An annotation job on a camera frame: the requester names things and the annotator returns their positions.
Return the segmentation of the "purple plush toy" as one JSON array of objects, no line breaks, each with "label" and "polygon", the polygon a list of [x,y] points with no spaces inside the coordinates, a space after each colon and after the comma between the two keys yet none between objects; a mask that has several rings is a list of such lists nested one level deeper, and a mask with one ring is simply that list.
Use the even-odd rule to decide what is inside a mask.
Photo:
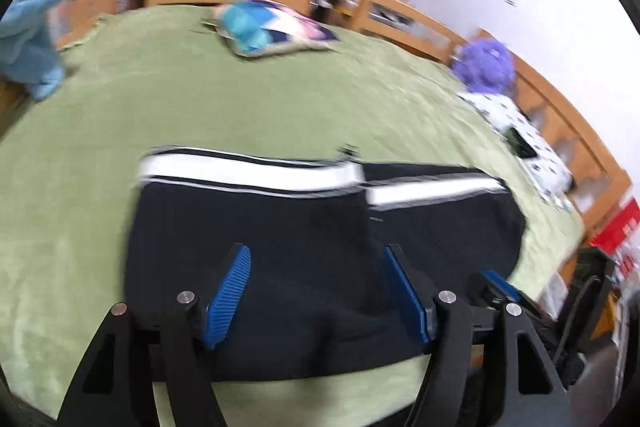
[{"label": "purple plush toy", "polygon": [[450,69],[469,92],[501,94],[515,80],[512,54],[495,39],[478,39],[467,44]]}]

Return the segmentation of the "geometric patterned pillow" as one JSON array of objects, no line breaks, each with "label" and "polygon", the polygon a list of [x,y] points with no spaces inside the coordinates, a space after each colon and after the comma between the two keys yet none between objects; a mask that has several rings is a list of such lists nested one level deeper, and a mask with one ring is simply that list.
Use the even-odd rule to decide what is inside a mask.
[{"label": "geometric patterned pillow", "polygon": [[289,6],[271,0],[239,0],[213,6],[203,25],[242,58],[333,49],[334,32]]}]

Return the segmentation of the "black sweatpants white stripe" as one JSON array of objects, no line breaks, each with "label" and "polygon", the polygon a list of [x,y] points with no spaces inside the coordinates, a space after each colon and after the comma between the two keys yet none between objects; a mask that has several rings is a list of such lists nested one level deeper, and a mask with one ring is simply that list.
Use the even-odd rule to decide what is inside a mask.
[{"label": "black sweatpants white stripe", "polygon": [[415,357],[383,273],[386,246],[440,289],[508,277],[526,220],[510,188],[476,168],[263,158],[198,147],[146,154],[124,295],[155,312],[181,291],[212,303],[224,258],[250,251],[228,334],[202,329],[215,381],[277,381]]}]

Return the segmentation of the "light blue fleece blanket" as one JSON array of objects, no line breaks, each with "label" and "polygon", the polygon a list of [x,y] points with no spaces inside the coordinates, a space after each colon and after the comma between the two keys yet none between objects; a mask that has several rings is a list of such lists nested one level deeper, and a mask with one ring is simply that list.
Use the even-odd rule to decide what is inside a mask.
[{"label": "light blue fleece blanket", "polygon": [[1,19],[1,74],[36,101],[49,98],[65,78],[47,21],[64,1],[13,0]]}]

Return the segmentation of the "wooden bed frame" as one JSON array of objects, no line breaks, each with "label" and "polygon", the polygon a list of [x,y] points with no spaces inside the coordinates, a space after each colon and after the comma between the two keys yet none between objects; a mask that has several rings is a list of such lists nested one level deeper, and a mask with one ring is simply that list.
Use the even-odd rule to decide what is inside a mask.
[{"label": "wooden bed frame", "polygon": [[[66,49],[84,40],[108,16],[178,5],[203,9],[207,18],[213,6],[233,1],[239,0],[66,2],[56,10],[56,15],[68,26],[66,34],[58,40],[58,49],[63,55]],[[312,9],[311,0],[282,2],[300,14],[309,13]],[[341,7],[330,12],[329,24],[337,37],[338,32],[344,29],[381,39],[414,56],[445,66],[448,72],[452,60],[466,43],[465,37],[400,0],[342,0]],[[567,196],[570,207],[579,213],[584,225],[578,246],[596,233],[616,210],[630,185],[629,176],[585,118],[548,80],[524,61],[517,61],[515,70],[516,106],[536,122],[542,137],[561,155],[575,180],[576,186]],[[15,84],[2,84],[1,141],[29,105],[34,104],[27,102]]]}]

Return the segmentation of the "black phone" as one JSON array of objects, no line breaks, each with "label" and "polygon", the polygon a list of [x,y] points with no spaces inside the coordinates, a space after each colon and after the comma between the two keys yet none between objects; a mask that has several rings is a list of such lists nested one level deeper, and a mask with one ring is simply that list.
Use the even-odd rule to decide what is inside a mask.
[{"label": "black phone", "polygon": [[506,129],[503,136],[506,140],[506,145],[516,157],[521,159],[533,159],[538,156],[536,150],[528,144],[528,142],[520,135],[520,132],[518,132],[514,127]]}]

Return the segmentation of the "white dotted pillow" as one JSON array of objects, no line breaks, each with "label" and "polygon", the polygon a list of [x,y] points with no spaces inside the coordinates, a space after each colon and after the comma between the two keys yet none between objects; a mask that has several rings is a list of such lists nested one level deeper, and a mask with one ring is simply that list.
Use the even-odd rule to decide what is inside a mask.
[{"label": "white dotted pillow", "polygon": [[544,200],[570,207],[567,193],[574,184],[570,169],[510,98],[474,92],[460,92],[458,97],[501,136]]}]

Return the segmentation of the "green fleece bed blanket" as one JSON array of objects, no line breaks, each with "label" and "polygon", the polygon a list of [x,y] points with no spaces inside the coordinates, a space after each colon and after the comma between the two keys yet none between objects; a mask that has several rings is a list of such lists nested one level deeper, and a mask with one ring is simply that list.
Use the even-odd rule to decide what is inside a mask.
[{"label": "green fleece bed blanket", "polygon": [[329,51],[236,57],[195,6],[108,16],[63,52],[68,76],[1,141],[1,365],[12,390],[58,413],[122,288],[141,156],[186,145],[279,158],[480,168],[506,181],[527,220],[512,281],[536,296],[584,234],[542,199],[445,66],[338,32]]}]

